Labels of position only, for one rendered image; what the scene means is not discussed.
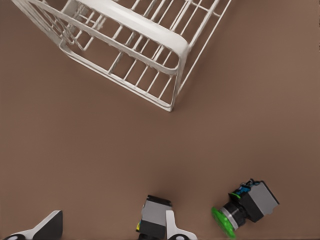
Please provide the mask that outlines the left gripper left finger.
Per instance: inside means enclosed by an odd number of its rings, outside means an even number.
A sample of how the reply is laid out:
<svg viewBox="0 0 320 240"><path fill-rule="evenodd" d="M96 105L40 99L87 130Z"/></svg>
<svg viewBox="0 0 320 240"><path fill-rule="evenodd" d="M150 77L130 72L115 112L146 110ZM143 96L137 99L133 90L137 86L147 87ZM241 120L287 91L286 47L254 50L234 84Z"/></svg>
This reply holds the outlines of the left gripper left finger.
<svg viewBox="0 0 320 240"><path fill-rule="evenodd" d="M2 240L61 240L63 229L63 211L54 210L35 227L12 233Z"/></svg>

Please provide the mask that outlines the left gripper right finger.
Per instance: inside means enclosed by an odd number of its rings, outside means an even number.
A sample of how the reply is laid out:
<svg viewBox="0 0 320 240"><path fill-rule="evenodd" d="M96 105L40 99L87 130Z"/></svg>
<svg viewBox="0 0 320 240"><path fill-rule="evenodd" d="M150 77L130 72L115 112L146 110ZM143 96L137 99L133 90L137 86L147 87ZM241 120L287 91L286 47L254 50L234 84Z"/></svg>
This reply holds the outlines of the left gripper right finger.
<svg viewBox="0 0 320 240"><path fill-rule="evenodd" d="M177 227L173 210L167 210L165 218L167 240L198 240L197 236L193 232Z"/></svg>

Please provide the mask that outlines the green button switch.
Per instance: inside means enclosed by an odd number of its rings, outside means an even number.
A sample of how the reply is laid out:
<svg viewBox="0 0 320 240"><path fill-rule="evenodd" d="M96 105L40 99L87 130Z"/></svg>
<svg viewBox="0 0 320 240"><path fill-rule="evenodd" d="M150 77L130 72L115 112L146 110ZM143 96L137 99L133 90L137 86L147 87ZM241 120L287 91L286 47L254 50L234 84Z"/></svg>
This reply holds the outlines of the green button switch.
<svg viewBox="0 0 320 240"><path fill-rule="evenodd" d="M280 202L263 180L250 179L228 193L229 201L221 208L211 208L211 215L225 235L236 239L235 231L250 220L258 222L273 213Z"/></svg>

